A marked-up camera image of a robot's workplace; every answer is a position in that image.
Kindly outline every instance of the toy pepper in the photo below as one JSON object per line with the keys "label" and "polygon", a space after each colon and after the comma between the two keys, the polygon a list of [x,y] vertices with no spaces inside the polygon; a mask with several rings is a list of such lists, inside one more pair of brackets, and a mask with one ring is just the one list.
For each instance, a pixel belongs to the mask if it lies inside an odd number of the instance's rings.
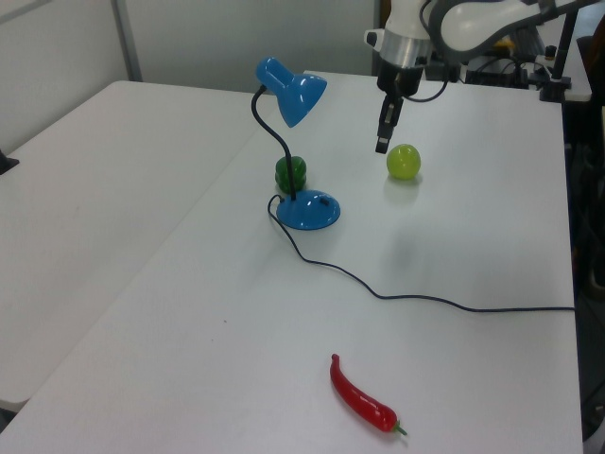
{"label": "toy pepper", "polygon": [[395,411],[369,397],[344,376],[340,371],[340,357],[338,355],[332,355],[330,377],[342,400],[359,416],[383,432],[398,431],[407,435],[407,432],[401,428]]}
{"label": "toy pepper", "polygon": [[[303,158],[292,156],[292,171],[294,172],[294,188],[300,191],[306,183],[306,163]],[[289,194],[290,182],[287,178],[285,157],[280,159],[275,165],[275,182],[283,192]]]}

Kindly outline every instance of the white tabletop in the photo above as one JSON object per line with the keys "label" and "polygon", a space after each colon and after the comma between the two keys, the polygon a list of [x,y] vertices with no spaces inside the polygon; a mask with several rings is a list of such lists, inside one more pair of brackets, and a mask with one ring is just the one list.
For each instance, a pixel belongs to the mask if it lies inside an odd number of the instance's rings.
{"label": "white tabletop", "polygon": [[21,164],[0,177],[0,408],[34,394],[242,148],[257,128],[249,104],[117,82],[11,155]]}
{"label": "white tabletop", "polygon": [[[396,183],[373,152],[375,80],[324,76],[297,128],[268,121],[306,160],[309,186],[341,203],[334,226],[294,234],[303,253],[384,293],[573,304],[560,106],[465,85],[406,103],[392,143],[415,145],[423,167]],[[303,263],[266,212],[280,155],[264,131],[252,137],[0,435],[0,453],[581,452],[572,313],[383,302]],[[332,353],[409,437],[340,402]]]}

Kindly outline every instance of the chili pepper stem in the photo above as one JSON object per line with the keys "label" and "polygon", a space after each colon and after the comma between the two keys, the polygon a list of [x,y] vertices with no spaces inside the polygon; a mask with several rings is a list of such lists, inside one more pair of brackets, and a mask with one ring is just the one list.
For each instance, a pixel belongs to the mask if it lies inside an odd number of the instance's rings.
{"label": "chili pepper stem", "polygon": [[399,425],[399,421],[397,421],[397,424],[395,424],[395,427],[392,429],[392,431],[397,431],[399,433],[403,433],[405,436],[407,436],[407,432],[405,430],[402,429],[402,427]]}

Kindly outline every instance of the red chili pepper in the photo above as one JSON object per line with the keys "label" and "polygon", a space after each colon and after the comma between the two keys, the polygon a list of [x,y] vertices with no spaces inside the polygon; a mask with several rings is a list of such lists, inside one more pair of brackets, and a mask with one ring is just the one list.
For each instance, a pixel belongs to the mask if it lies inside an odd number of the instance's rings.
{"label": "red chili pepper", "polygon": [[383,432],[399,431],[407,435],[407,432],[399,426],[395,411],[363,393],[344,376],[340,371],[338,355],[332,355],[330,378],[340,397],[363,419]]}

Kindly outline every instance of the lamp shade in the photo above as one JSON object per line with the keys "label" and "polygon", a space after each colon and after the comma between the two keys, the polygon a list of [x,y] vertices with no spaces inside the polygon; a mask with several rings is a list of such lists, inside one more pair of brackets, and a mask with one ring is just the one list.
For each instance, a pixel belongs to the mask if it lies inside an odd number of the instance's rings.
{"label": "lamp shade", "polygon": [[328,83],[318,76],[295,75],[273,57],[258,63],[256,77],[277,96],[282,118],[290,128],[313,109]]}

